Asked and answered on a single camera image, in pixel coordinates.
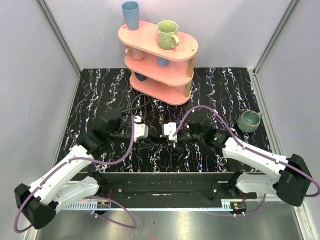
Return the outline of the teal ceramic cup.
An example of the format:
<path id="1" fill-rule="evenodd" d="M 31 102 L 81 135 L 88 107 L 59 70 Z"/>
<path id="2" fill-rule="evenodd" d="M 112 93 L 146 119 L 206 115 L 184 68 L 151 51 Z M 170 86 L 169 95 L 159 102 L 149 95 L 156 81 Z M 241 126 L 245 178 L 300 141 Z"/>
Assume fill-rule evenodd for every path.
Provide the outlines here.
<path id="1" fill-rule="evenodd" d="M 244 133 L 252 133 L 259 127 L 262 116 L 262 112 L 246 110 L 238 117 L 237 126 Z"/>

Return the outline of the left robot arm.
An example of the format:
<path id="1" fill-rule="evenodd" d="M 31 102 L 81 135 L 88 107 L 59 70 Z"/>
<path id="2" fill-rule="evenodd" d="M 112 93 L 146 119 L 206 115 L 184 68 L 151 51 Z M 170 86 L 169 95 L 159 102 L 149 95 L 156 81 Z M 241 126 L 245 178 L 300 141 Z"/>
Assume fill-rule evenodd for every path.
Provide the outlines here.
<path id="1" fill-rule="evenodd" d="M 18 213 L 14 220 L 14 230 L 18 229 L 20 215 L 24 215 L 31 227 L 41 229 L 46 226 L 56 214 L 77 200 L 95 196 L 103 198 L 110 194 L 108 180 L 99 172 L 90 172 L 76 184 L 66 186 L 80 170 L 91 163 L 104 164 L 100 160 L 109 142 L 128 141 L 129 146 L 120 159 L 107 161 L 107 166 L 123 162 L 131 152 L 134 143 L 147 142 L 159 145 L 162 140 L 142 122 L 141 117 L 131 116 L 131 126 L 122 124 L 122 112 L 112 109 L 102 114 L 71 149 L 69 154 L 49 172 L 38 180 L 26 185 L 19 184 L 14 189 Z"/>

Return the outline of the pink three-tier shelf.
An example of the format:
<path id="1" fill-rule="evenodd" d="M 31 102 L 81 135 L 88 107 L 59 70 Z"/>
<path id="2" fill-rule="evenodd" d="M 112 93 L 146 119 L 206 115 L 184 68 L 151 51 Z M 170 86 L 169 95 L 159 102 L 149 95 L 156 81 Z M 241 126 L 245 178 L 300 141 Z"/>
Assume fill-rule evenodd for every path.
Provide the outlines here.
<path id="1" fill-rule="evenodd" d="M 124 62 L 131 70 L 131 86 L 146 95 L 169 105 L 185 104 L 191 97 L 191 85 L 194 76 L 194 65 L 198 51 L 197 40 L 183 32 L 178 32 L 180 44 L 170 50 L 158 45 L 157 26 L 154 23 L 140 21 L 137 30 L 129 30 L 123 24 L 118 30 L 120 41 L 127 47 L 133 47 L 145 53 L 141 61 L 125 56 Z M 159 66 L 157 57 L 169 60 L 167 66 Z M 139 81 L 135 73 L 146 76 Z"/>

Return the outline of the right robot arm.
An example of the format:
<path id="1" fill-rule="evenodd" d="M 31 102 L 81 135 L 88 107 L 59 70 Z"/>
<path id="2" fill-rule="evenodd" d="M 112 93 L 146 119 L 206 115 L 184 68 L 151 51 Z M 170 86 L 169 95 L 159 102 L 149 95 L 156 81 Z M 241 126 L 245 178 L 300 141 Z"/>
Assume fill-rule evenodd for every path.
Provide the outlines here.
<path id="1" fill-rule="evenodd" d="M 312 176 L 304 159 L 297 154 L 287 157 L 262 150 L 202 122 L 188 122 L 180 129 L 175 122 L 165 123 L 162 136 L 171 147 L 198 144 L 220 157 L 258 170 L 259 174 L 235 175 L 235 180 L 227 185 L 228 195 L 232 198 L 255 192 L 276 195 L 283 202 L 299 207 L 307 195 Z"/>

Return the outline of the pink mug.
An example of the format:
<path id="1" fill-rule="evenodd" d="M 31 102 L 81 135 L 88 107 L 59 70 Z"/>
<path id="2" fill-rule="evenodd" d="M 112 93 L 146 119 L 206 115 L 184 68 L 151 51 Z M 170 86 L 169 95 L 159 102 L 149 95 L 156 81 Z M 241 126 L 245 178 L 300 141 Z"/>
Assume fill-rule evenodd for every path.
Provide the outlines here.
<path id="1" fill-rule="evenodd" d="M 134 48 L 134 47 L 130 47 L 130 46 L 127 46 L 125 48 L 125 54 L 128 56 L 128 57 L 132 57 L 135 61 L 141 61 L 145 58 L 145 52 L 142 51 L 142 50 L 139 50 L 137 48 Z"/>

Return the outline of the blue plastic tumbler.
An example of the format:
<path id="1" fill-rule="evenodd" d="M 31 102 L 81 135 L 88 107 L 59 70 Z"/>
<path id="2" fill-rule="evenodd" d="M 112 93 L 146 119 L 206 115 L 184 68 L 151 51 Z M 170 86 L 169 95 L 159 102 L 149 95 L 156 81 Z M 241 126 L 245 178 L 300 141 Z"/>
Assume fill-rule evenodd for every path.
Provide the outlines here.
<path id="1" fill-rule="evenodd" d="M 124 2 L 121 6 L 125 24 L 129 30 L 135 31 L 140 25 L 140 9 L 136 1 Z"/>

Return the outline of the black marble mat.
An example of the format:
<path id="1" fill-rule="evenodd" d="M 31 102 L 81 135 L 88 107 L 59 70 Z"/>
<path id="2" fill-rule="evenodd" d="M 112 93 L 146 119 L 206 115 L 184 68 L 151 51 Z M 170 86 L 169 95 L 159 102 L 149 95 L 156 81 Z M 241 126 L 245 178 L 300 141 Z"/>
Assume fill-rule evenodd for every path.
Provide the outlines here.
<path id="1" fill-rule="evenodd" d="M 237 126 L 239 115 L 246 110 L 259 112 L 260 108 L 249 71 L 244 67 L 197 67 L 191 85 L 189 101 L 171 106 L 160 100 L 146 102 L 130 83 L 131 71 L 127 68 L 87 68 L 82 71 L 64 132 L 58 160 L 62 160 L 94 124 L 95 119 L 109 109 L 126 110 L 137 106 L 140 116 L 149 129 L 160 135 L 162 125 L 179 123 L 189 109 L 189 121 L 203 119 L 214 128 L 230 127 L 241 140 L 271 151 L 263 123 L 253 133 L 244 133 Z M 251 172 L 253 168 L 239 161 L 223 158 L 198 144 L 184 149 L 150 147 L 133 149 L 124 162 L 117 165 L 91 164 L 87 171 L 100 172 Z"/>

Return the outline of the dark blue cup lower shelf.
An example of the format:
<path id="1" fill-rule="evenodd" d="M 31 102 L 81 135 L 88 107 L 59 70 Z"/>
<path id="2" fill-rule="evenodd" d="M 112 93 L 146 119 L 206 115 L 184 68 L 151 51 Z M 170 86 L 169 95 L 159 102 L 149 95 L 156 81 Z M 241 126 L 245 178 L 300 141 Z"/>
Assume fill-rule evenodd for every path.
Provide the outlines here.
<path id="1" fill-rule="evenodd" d="M 140 74 L 140 73 L 135 73 L 135 77 L 139 80 L 139 81 L 145 81 L 146 80 L 146 76 L 144 76 L 144 75 L 142 75 L 142 74 Z"/>

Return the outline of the green mug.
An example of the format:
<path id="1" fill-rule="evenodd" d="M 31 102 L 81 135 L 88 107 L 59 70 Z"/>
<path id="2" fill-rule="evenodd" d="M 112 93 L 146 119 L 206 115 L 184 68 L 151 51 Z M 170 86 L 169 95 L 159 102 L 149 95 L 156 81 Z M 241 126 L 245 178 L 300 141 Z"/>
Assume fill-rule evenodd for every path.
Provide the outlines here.
<path id="1" fill-rule="evenodd" d="M 156 26 L 158 46 L 164 50 L 171 50 L 180 44 L 178 24 L 172 20 L 163 20 Z"/>

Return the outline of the blue cup middle shelf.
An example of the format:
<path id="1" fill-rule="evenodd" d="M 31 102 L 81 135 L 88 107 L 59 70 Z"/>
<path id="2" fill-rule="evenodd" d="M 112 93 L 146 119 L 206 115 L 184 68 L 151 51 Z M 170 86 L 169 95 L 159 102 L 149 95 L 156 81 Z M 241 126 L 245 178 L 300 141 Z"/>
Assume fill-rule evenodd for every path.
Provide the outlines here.
<path id="1" fill-rule="evenodd" d="M 160 57 L 160 56 L 157 56 L 156 57 L 157 59 L 157 64 L 161 67 L 166 67 L 169 65 L 169 60 L 168 59 L 165 59 L 163 57 Z"/>

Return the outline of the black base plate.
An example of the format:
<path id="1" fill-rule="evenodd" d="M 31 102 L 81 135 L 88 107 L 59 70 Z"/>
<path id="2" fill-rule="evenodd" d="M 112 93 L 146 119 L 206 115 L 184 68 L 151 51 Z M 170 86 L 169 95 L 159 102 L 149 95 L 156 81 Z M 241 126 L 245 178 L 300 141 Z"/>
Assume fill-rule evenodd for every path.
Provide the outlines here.
<path id="1" fill-rule="evenodd" d="M 94 177 L 101 184 L 99 196 L 111 197 L 127 209 L 217 208 L 226 199 L 256 199 L 255 192 L 236 187 L 235 173 L 200 172 L 87 172 L 73 180 Z"/>

